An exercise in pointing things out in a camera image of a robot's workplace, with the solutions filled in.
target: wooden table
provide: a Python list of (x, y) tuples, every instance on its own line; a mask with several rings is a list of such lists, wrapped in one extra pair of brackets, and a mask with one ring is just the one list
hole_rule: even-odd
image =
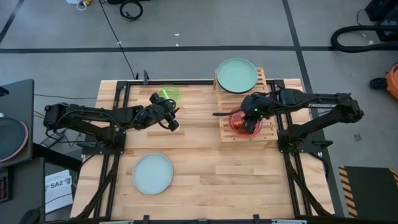
[[(116, 80), (102, 81), (97, 108), (111, 109)], [(286, 79), (286, 88), (303, 90), (299, 79)], [(283, 155), (275, 146), (224, 147), (212, 85), (182, 85), (180, 127), (170, 132), (154, 125), (128, 130), (114, 194), (112, 220), (252, 219), (293, 218)], [(148, 105), (159, 86), (132, 86), (128, 106)], [(294, 123), (310, 120), (307, 109), (292, 113)], [(145, 154), (159, 152), (172, 162), (171, 185), (157, 195), (144, 195), (132, 182), (132, 170)], [(328, 185), (320, 161), (301, 154), (308, 188), (326, 210), (333, 213)], [(78, 215), (98, 188), (103, 156), (95, 156), (81, 168), (71, 217)], [(303, 200), (298, 190), (300, 211)], [(104, 215), (108, 193), (103, 197)]]

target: orange object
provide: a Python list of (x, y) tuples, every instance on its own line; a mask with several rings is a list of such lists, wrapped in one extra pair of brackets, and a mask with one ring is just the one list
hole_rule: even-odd
[(395, 98), (398, 98), (398, 63), (392, 66), (391, 70), (386, 75), (387, 91)]
[(228, 126), (235, 134), (237, 134), (238, 136), (241, 136), (241, 137), (250, 138), (250, 137), (253, 137), (253, 136), (257, 135), (258, 133), (260, 133), (261, 128), (262, 128), (262, 121), (257, 122), (256, 128), (255, 128), (253, 134), (248, 134), (247, 132), (245, 132), (245, 130), (242, 129), (243, 119), (244, 119), (244, 113), (242, 111), (239, 111), (239, 112), (229, 116)]

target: floor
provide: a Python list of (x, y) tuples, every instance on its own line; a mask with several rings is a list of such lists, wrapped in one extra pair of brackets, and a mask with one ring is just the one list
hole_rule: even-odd
[[(155, 78), (213, 78), (227, 58), (241, 57), (264, 67), (267, 78), (301, 78), (307, 92), (351, 92), (365, 117), (356, 124), (326, 128), (333, 173), (337, 167), (390, 167), (398, 170), (396, 127), (398, 102), (388, 93), (369, 89), (398, 54), (373, 51), (344, 54), (331, 51), (330, 37), (340, 27), (356, 25), (356, 13), (369, 0), (174, 0), (144, 1), (135, 22), (104, 4), (134, 72), (146, 69)], [(369, 22), (365, 13), (360, 22)], [(0, 4), (0, 85), (26, 78), (35, 92), (69, 97), (95, 97), (101, 80), (131, 79), (98, 1), (85, 11), (63, 0), (2, 0)], [(378, 42), (372, 32), (341, 37), (348, 45)], [(58, 103), (94, 106), (95, 100), (35, 97), (35, 109)], [(35, 117), (34, 141), (44, 140)], [(360, 135), (357, 141), (354, 135)], [(77, 133), (67, 131), (69, 139)], [(79, 157), (79, 148), (54, 150)], [(338, 183), (337, 197), (343, 194)], [(337, 214), (348, 214), (346, 207)], [(68, 217), (68, 208), (47, 216)]]

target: red bowl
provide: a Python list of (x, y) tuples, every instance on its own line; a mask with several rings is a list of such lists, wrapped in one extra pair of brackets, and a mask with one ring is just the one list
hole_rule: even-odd
[(262, 121), (257, 122), (256, 128), (254, 129), (253, 134), (249, 134), (241, 128), (241, 126), (243, 124), (243, 118), (244, 118), (243, 111), (239, 111), (239, 112), (229, 116), (228, 126), (235, 134), (237, 134), (238, 136), (241, 136), (241, 137), (251, 138), (251, 137), (256, 136), (258, 133), (260, 133), (261, 128), (262, 128)]

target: green bowl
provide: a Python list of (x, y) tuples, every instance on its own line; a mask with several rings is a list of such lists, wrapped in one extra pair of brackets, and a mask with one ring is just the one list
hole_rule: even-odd
[(159, 88), (156, 93), (165, 99), (172, 99), (178, 105), (181, 102), (181, 93), (180, 90), (173, 85), (164, 85)]

